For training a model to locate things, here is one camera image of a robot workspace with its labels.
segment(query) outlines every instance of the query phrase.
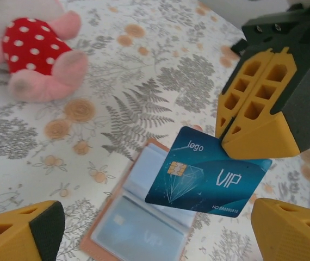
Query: table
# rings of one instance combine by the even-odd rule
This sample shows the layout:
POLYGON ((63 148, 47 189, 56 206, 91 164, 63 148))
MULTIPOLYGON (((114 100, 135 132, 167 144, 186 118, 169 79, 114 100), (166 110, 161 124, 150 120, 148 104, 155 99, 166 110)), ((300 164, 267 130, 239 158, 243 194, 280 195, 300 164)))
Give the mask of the table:
MULTIPOLYGON (((83 17, 74 48, 89 55, 83 86, 63 101, 26 104, 0 70, 0 213, 60 200, 66 230, 57 260, 78 248, 103 201, 152 137, 171 146, 182 126, 214 134, 217 96, 243 35, 193 0, 65 0, 83 17)), ((276 159, 236 219, 199 214, 182 260, 262 260, 250 225, 259 197, 310 207, 310 150, 276 159)))

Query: white polka dot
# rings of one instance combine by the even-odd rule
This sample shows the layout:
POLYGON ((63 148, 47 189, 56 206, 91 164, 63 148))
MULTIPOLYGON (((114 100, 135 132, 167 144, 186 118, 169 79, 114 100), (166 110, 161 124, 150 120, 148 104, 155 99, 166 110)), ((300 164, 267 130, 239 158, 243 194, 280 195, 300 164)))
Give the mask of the white polka dot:
POLYGON ((17 62, 18 56, 16 56, 16 55, 11 56, 10 61, 12 61, 13 63, 17 62))
POLYGON ((36 38, 37 40, 39 40, 39 41, 44 40, 44 36, 42 36, 42 35, 40 35, 40 34, 37 34, 37 35, 35 36, 35 38, 36 38))
POLYGON ((48 64, 54 64, 54 62, 55 62, 55 59, 53 59, 53 58, 47 58, 46 59, 46 62, 48 63, 48 64))
POLYGON ((58 45, 51 45, 51 48, 54 49, 54 50, 58 50, 59 46, 58 45))
POLYGON ((27 64, 26 68, 29 70, 35 70, 36 66, 34 64, 27 64))
POLYGON ((33 54, 33 55, 38 55, 40 52, 39 52, 38 49, 32 48, 32 49, 30 49, 30 53, 33 54))
POLYGON ((29 31, 29 28, 28 27, 25 27, 25 26, 21 26, 20 27, 20 31, 23 32, 23 33, 26 33, 29 31))
POLYGON ((14 45, 17 46, 17 47, 20 47, 20 46, 23 45, 23 42, 20 41, 20 40, 16 40, 16 41, 14 42, 14 45))
POLYGON ((44 31, 50 32, 50 29, 47 28, 46 26, 42 26, 41 29, 43 29, 44 31))

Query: vip card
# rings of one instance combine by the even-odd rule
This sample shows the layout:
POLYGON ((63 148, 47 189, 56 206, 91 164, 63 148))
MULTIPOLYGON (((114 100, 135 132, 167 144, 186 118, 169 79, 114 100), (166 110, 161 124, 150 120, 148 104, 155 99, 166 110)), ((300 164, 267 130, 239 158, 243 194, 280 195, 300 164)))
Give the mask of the vip card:
POLYGON ((271 164, 234 160, 219 139, 183 127, 145 202, 236 218, 271 164))

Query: card chip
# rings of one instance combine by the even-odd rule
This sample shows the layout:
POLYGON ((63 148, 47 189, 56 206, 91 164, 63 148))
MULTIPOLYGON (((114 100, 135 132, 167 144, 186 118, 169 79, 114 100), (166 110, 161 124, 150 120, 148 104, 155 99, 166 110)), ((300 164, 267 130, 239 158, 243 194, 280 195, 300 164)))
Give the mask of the card chip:
POLYGON ((124 218, 123 218, 122 216, 120 216, 120 215, 115 215, 115 216, 114 216, 114 222, 115 222, 116 224, 118 224, 119 226, 121 226, 121 225, 123 224, 124 221, 125 221, 125 220, 124 220, 124 218))
POLYGON ((173 161, 171 163, 171 166, 167 170, 168 174, 175 175, 181 177, 184 174, 184 171, 187 169, 187 165, 183 163, 179 163, 176 161, 173 161))

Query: plush toy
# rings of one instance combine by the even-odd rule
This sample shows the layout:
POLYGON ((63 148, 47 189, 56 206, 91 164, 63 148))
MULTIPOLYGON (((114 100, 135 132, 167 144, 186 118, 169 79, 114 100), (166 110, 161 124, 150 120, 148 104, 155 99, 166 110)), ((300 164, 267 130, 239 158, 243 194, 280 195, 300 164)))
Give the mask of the plush toy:
POLYGON ((79 15, 64 13, 59 0, 0 0, 0 65, 8 64, 15 98, 48 102, 81 86, 87 56, 64 42, 80 27, 79 15))

